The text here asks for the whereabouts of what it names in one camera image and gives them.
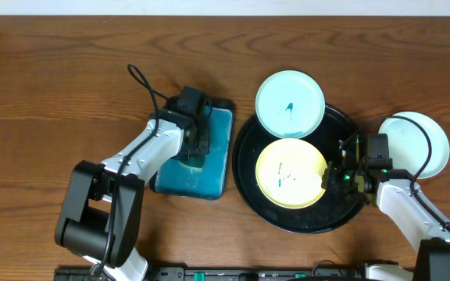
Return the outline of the green yellow sponge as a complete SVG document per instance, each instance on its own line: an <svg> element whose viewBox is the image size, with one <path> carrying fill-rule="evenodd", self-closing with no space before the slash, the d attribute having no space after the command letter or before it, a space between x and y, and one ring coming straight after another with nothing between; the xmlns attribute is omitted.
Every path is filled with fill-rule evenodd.
<svg viewBox="0 0 450 281"><path fill-rule="evenodd" d="M188 157L188 158L182 158L180 160L180 164L185 169L201 171L205 164L205 157L201 155L201 156L192 156L192 157Z"/></svg>

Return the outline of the yellow plate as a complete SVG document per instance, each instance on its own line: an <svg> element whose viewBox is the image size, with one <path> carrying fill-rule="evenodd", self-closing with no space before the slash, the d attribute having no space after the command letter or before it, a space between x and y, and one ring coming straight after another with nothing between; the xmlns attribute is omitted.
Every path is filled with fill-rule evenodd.
<svg viewBox="0 0 450 281"><path fill-rule="evenodd" d="M322 188L327 161L312 144L284 138L268 144L255 164L259 189L282 208L301 209L314 205L326 192Z"/></svg>

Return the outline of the light blue plate bottom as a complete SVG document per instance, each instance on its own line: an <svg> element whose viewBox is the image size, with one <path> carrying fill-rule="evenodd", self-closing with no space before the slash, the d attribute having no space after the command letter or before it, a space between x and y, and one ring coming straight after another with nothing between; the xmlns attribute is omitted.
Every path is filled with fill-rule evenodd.
<svg viewBox="0 0 450 281"><path fill-rule="evenodd" d="M406 117L418 123L430 138L432 153L430 161L419 175L419 179L436 176L447 165L450 145L443 129L432 118L418 112L398 112L396 116ZM405 169L415 175L428 155L427 139L422 131L404 119L387 119L378 131L388 137L389 155L394 169Z"/></svg>

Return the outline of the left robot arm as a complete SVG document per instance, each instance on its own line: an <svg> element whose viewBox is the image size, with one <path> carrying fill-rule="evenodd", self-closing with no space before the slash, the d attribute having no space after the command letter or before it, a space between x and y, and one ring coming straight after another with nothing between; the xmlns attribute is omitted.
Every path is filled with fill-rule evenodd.
<svg viewBox="0 0 450 281"><path fill-rule="evenodd" d="M74 167L55 242L92 262L88 278L145 278L148 263L135 247L145 185L170 159L209 150L209 119L164 109L116 155Z"/></svg>

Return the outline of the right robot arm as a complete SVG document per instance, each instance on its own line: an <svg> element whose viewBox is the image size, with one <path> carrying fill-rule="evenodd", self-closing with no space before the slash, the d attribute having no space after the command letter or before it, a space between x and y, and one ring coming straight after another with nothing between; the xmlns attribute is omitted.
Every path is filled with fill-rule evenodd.
<svg viewBox="0 0 450 281"><path fill-rule="evenodd" d="M338 167L329 163L321 187L376 205L417 253L411 272L388 263L364 265L366 280L450 280L450 221L409 172L392 168L390 158L363 158Z"/></svg>

